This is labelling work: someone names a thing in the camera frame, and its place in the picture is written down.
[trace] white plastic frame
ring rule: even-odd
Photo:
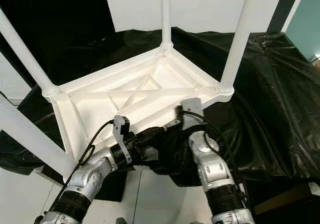
[[[203,107],[229,101],[250,33],[251,5],[251,0],[245,0],[221,82],[173,48],[170,0],[161,0],[163,34],[158,48],[61,86],[54,85],[47,77],[2,11],[0,31],[41,87],[43,96],[52,102],[66,155],[71,157],[64,165],[71,168],[97,129],[116,114],[126,116],[131,130],[138,132],[174,119],[174,107],[183,99],[199,97]],[[96,150],[113,145],[111,127],[102,131],[94,143]],[[36,145],[39,150],[44,146],[52,151],[58,148],[50,141]],[[30,143],[25,143],[25,147],[66,175],[59,167],[59,156],[54,154],[49,160],[48,155]]]

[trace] silver arm segment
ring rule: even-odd
[[[118,168],[109,148],[95,153],[72,176],[53,211],[45,214],[41,224],[80,224],[99,192],[106,176]]]
[[[193,112],[203,116],[201,100],[192,98],[181,102],[183,111]],[[183,129],[199,125],[203,121],[196,116],[183,116]],[[218,155],[218,144],[206,135],[197,131],[190,135],[189,146],[193,153],[193,159],[198,166],[199,177],[206,193],[209,206],[213,213],[213,224],[255,224],[249,209],[238,196],[234,179],[226,162]]]

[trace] white wall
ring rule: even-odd
[[[0,223],[33,223],[53,185],[35,173],[20,175],[0,168]]]
[[[265,32],[279,0],[254,0],[252,32]],[[234,32],[244,0],[171,0],[172,26],[189,32]],[[161,28],[161,0],[108,0],[115,30]]]
[[[13,103],[18,105],[31,88],[0,53],[0,91]]]

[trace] floor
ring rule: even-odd
[[[0,169],[0,223],[33,223],[59,190],[36,173]],[[202,187],[177,187],[168,176],[137,170],[128,174],[122,202],[94,200],[83,224],[115,224],[118,217],[128,224],[189,224],[210,223],[211,214]]]

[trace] white panel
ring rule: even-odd
[[[199,187],[178,187],[166,175],[142,171],[134,224],[211,223],[205,192]]]
[[[94,200],[83,220],[83,224],[113,224],[119,217],[126,219],[128,224],[133,223],[139,180],[140,171],[129,171],[122,201]]]
[[[33,223],[52,185],[35,173],[20,175],[0,169],[0,223]]]
[[[0,91],[13,104],[17,105],[25,96],[29,93],[31,88],[23,80],[23,78],[17,73],[12,65],[6,60],[6,58],[0,53]]]
[[[252,31],[265,32],[279,0],[254,0]],[[116,31],[161,29],[161,0],[108,0]],[[189,32],[234,32],[244,0],[171,0],[172,26]]]

